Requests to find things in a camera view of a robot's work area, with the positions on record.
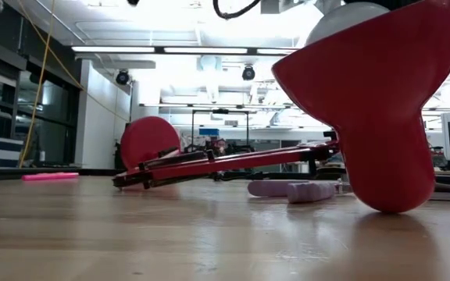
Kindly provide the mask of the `white lightbulb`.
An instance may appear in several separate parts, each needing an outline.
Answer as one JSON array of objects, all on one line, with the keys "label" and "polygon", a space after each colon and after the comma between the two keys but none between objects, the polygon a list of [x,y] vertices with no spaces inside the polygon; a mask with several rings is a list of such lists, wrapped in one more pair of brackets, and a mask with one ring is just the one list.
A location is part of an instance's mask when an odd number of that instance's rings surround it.
[{"label": "white lightbulb", "polygon": [[339,5],[319,20],[307,37],[305,45],[312,44],[388,12],[388,8],[373,2],[357,1]]}]

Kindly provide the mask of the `red desk lamp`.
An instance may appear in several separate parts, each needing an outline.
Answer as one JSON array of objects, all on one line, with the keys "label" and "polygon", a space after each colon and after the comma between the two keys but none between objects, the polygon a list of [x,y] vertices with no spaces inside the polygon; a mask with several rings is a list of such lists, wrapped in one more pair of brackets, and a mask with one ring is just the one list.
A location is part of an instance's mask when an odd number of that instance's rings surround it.
[{"label": "red desk lamp", "polygon": [[421,111],[450,74],[450,0],[419,0],[325,37],[273,65],[280,88],[332,127],[353,193],[407,212],[433,193]]}]

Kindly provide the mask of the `person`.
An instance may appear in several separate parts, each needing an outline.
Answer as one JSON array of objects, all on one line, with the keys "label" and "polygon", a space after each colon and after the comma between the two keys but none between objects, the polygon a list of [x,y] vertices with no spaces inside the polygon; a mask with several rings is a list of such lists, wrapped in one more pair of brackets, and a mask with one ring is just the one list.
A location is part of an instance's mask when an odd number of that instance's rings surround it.
[{"label": "person", "polygon": [[212,150],[214,155],[222,156],[226,154],[227,142],[221,138],[212,141]]}]

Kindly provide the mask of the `pink marker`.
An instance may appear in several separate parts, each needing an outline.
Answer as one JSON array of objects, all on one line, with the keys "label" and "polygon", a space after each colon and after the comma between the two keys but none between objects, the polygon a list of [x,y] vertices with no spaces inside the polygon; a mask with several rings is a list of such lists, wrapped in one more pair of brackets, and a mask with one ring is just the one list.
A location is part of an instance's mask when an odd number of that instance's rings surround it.
[{"label": "pink marker", "polygon": [[71,180],[76,179],[79,173],[38,173],[34,175],[23,175],[22,181],[49,181],[49,180]]}]

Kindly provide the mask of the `black background rig frame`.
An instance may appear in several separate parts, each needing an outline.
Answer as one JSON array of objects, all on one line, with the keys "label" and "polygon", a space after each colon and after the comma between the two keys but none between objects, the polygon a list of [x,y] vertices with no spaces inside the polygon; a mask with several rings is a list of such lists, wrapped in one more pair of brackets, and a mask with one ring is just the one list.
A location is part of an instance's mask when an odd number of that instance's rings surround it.
[{"label": "black background rig frame", "polygon": [[193,109],[191,113],[191,143],[184,149],[185,153],[188,153],[189,151],[194,152],[194,148],[196,148],[198,151],[211,151],[215,152],[218,151],[218,148],[215,148],[215,140],[211,141],[205,141],[205,144],[203,146],[194,144],[194,135],[195,135],[195,114],[198,112],[210,112],[215,114],[222,114],[222,115],[229,115],[232,113],[243,113],[245,114],[246,118],[246,142],[245,145],[233,145],[232,148],[235,152],[243,151],[243,152],[254,152],[254,148],[249,144],[249,111],[245,110],[236,110],[231,111],[226,108],[215,108],[215,109]]}]

